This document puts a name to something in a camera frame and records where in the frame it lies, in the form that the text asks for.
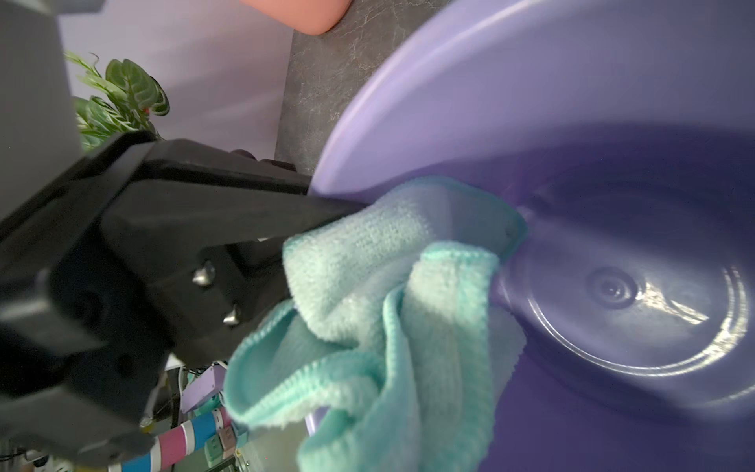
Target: wire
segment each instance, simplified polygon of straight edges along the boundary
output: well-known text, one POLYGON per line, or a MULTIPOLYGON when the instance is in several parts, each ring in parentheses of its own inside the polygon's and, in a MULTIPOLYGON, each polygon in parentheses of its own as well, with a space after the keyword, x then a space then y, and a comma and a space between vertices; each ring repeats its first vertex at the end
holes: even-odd
POLYGON ((183 404, 183 366, 178 368, 178 396, 180 397, 179 405, 183 404))
POLYGON ((3 454, 3 455, 0 455, 0 462, 7 462, 7 461, 10 461, 12 459, 15 459, 16 457, 18 457, 20 455, 23 455, 24 452, 26 452, 26 451, 19 450, 18 452, 15 452, 14 454, 10 454, 10 455, 3 454))

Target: artificial plant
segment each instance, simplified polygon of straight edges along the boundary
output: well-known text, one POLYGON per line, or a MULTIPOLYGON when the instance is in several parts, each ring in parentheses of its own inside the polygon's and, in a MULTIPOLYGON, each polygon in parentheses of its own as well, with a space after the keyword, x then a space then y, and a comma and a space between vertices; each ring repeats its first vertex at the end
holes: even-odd
POLYGON ((83 76, 76 76, 92 88, 105 94, 92 96, 89 100, 74 97, 76 119, 84 151, 98 147, 115 133, 147 130, 160 138, 149 115, 164 116, 171 111, 168 96, 160 84, 135 62, 124 59, 111 60, 105 76, 97 71, 100 58, 90 64, 83 57, 66 51, 66 59, 84 69, 83 76))

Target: microfiber towel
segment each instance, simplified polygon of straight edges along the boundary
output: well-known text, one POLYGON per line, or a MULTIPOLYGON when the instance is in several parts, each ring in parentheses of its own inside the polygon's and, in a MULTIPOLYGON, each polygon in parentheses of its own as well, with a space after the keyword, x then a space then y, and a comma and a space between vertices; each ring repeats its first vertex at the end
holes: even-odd
POLYGON ((488 291, 525 234, 500 199, 424 177, 290 238, 292 299, 233 354, 226 409, 256 428, 327 407, 303 472, 475 470, 525 343, 488 291))

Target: gray marble countertop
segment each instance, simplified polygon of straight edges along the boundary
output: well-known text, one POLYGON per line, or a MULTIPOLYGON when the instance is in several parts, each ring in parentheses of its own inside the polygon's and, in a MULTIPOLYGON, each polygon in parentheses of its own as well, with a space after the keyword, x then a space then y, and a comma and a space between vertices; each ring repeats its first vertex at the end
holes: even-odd
POLYGON ((450 0, 354 0, 335 28, 294 33, 276 159, 312 174, 333 127, 372 73, 450 0))

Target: screw head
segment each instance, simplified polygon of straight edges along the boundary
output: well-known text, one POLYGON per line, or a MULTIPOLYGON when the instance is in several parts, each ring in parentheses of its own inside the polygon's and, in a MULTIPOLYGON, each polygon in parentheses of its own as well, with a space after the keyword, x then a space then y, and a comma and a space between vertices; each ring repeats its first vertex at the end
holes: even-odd
POLYGON ((223 318, 223 324, 225 326, 236 326, 239 323, 239 305, 234 304, 231 311, 223 318))
POLYGON ((191 281, 199 287, 209 287, 215 281, 215 266, 210 261, 205 261, 199 269, 194 271, 191 281))

